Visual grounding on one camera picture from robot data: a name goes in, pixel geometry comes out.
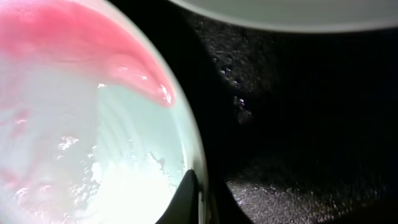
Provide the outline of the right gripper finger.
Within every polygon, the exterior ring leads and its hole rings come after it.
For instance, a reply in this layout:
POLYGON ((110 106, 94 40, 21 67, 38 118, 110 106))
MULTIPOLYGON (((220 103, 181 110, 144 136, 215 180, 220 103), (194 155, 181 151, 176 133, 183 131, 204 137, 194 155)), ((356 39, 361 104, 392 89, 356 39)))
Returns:
POLYGON ((187 170, 164 214, 156 224, 199 224, 199 189, 194 170, 187 170))

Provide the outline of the light green plate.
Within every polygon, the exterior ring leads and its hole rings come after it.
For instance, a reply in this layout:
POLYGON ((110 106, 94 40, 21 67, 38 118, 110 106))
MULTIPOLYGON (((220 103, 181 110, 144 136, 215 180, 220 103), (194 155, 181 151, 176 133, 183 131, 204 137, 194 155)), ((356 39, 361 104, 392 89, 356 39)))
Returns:
POLYGON ((169 66, 108 1, 1 2, 1 222, 156 223, 198 127, 169 66))
POLYGON ((253 29, 334 33, 397 27, 397 0, 170 0, 202 16, 253 29))

